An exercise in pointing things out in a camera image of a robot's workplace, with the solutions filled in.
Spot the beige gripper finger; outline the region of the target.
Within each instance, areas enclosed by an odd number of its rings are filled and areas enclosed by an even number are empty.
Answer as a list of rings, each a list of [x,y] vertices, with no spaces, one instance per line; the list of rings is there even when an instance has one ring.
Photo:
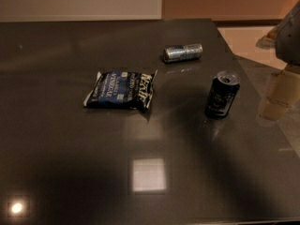
[[[288,64],[269,76],[259,105],[261,119],[276,122],[300,99],[300,67]]]

